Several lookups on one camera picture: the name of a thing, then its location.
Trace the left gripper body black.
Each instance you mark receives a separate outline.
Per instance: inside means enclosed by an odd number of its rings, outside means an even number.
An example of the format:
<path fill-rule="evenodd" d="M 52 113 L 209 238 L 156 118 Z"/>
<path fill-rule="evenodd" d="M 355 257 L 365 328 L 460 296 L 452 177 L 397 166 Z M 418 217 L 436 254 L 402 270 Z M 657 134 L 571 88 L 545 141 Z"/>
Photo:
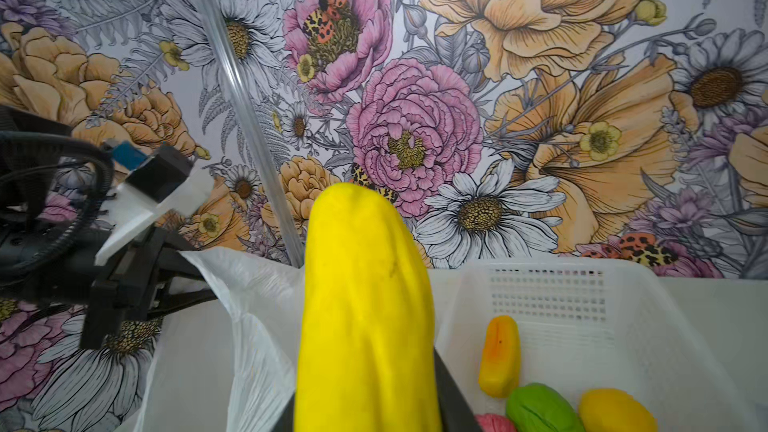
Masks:
<path fill-rule="evenodd" d="M 43 215 L 57 172 L 92 172 L 70 220 Z M 175 279 L 200 281 L 181 235 L 157 221 L 192 216 L 213 178 L 175 149 L 126 143 L 5 143 L 1 147 L 1 294 L 47 318 L 86 309 L 79 345 L 97 349 L 126 321 L 151 321 L 212 301 L 211 291 L 174 293 Z"/>

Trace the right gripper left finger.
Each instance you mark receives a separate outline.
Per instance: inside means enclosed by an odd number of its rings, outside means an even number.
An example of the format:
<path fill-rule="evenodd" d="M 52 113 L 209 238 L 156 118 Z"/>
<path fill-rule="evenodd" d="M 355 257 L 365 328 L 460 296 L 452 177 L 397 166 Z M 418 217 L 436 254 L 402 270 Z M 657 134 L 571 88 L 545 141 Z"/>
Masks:
<path fill-rule="evenodd" d="M 294 406 L 295 395 L 292 395 L 281 412 L 278 421 L 272 428 L 272 432 L 293 432 L 294 431 Z"/>

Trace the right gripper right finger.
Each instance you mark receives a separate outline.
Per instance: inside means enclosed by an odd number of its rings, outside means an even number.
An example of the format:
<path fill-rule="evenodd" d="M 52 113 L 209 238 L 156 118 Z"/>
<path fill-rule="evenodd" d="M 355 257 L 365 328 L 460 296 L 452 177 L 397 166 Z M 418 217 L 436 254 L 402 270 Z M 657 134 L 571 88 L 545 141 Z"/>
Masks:
<path fill-rule="evenodd" d="M 469 403 L 437 350 L 434 350 L 434 370 L 438 405 L 444 432 L 481 432 Z"/>

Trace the pink toy fruit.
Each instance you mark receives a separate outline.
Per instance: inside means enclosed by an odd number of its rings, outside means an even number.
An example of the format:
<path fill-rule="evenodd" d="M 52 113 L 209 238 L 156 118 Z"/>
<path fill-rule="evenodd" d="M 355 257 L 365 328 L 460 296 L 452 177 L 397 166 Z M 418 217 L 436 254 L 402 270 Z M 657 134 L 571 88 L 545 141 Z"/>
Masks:
<path fill-rule="evenodd" d="M 504 415 L 478 414 L 475 419 L 483 432 L 516 432 L 514 423 Z"/>

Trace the orange toy fruit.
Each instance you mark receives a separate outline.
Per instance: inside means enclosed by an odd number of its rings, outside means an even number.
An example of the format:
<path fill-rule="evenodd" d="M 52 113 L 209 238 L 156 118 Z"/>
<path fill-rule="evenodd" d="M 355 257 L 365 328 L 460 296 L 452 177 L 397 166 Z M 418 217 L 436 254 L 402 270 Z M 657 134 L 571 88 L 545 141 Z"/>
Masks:
<path fill-rule="evenodd" d="M 480 389 L 490 397 L 506 399 L 519 386 L 521 359 L 517 323 L 510 316 L 494 317 L 489 322 L 482 350 Z"/>

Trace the green toy fruit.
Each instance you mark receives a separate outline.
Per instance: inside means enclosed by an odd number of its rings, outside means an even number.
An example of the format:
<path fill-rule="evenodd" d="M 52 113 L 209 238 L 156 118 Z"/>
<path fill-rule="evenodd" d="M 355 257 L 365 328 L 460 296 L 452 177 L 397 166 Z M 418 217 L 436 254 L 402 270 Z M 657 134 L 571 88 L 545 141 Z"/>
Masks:
<path fill-rule="evenodd" d="M 506 401 L 506 415 L 522 432 L 585 432 L 570 403 L 556 390 L 541 383 L 513 390 Z"/>

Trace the translucent white plastic bag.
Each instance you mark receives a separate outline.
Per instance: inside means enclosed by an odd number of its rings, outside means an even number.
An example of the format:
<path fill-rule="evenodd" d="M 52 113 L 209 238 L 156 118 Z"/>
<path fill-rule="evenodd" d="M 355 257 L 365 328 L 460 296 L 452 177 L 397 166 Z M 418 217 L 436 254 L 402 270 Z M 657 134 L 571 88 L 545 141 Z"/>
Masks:
<path fill-rule="evenodd" d="M 138 431 L 272 431 L 295 392 L 302 270 L 217 247 L 185 252 L 214 300 L 165 318 Z"/>

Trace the yellow toy banana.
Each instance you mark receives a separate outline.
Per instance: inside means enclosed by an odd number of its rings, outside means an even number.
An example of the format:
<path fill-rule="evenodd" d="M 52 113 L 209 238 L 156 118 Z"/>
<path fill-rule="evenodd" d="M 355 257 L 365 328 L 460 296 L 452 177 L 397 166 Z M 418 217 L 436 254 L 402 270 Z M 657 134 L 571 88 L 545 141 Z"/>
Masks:
<path fill-rule="evenodd" d="M 311 210 L 297 365 L 297 431 L 439 431 L 435 312 L 411 232 L 351 183 Z"/>

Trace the yellow toy fruit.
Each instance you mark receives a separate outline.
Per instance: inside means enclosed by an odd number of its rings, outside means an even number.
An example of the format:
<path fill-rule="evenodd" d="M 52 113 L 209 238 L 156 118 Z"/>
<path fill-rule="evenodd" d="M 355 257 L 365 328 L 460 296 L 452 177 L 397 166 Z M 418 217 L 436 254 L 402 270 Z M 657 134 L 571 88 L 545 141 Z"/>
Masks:
<path fill-rule="evenodd" d="M 585 392 L 578 413 L 588 432 L 658 431 L 654 416 L 633 396 L 615 388 Z"/>

